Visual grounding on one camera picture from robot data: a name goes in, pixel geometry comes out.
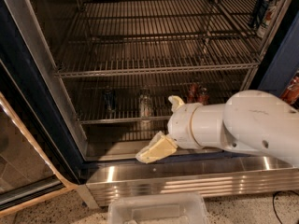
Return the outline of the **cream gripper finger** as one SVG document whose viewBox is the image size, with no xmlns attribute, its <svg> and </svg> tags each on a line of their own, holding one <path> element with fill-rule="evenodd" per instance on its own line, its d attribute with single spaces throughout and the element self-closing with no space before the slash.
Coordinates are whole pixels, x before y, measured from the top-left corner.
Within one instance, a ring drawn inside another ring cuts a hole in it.
<svg viewBox="0 0 299 224">
<path fill-rule="evenodd" d="M 163 132 L 158 132 L 136 155 L 142 163 L 152 163 L 174 154 L 178 149 L 175 141 Z"/>
<path fill-rule="evenodd" d="M 171 95 L 168 97 L 168 101 L 171 103 L 171 111 L 176 112 L 182 105 L 184 105 L 184 101 L 176 95 Z"/>
</svg>

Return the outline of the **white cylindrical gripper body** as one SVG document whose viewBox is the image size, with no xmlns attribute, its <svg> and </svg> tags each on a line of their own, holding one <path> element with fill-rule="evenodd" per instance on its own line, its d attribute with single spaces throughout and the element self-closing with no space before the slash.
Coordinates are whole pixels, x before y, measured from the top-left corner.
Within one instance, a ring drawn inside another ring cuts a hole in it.
<svg viewBox="0 0 299 224">
<path fill-rule="evenodd" d="M 192 134 L 192 116 L 199 106 L 196 103 L 182 105 L 168 121 L 168 134 L 180 148 L 202 149 Z"/>
</svg>

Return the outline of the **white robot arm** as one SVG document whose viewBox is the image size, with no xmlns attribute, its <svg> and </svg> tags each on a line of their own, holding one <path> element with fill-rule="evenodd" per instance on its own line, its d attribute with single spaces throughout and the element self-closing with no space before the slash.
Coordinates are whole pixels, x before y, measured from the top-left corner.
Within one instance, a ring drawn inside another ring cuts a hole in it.
<svg viewBox="0 0 299 224">
<path fill-rule="evenodd" d="M 172 116 L 168 133 L 156 133 L 136 158 L 151 163 L 177 149 L 214 147 L 225 151 L 266 155 L 299 167 L 299 112 L 276 96 L 241 91 L 224 104 L 186 104 L 168 97 Z"/>
</svg>

